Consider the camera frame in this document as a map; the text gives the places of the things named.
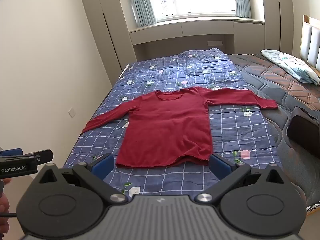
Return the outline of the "person left hand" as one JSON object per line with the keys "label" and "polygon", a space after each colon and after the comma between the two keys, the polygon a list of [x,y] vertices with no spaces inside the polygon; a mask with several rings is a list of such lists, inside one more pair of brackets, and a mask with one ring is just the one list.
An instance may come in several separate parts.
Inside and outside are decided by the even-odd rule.
{"label": "person left hand", "polygon": [[[1,213],[8,213],[9,212],[9,201],[6,195],[3,193],[4,185],[9,184],[11,182],[11,178],[1,179],[1,199],[0,199],[0,212]],[[8,218],[1,217],[0,221],[1,226],[1,239],[5,233],[9,231],[9,223]]]}

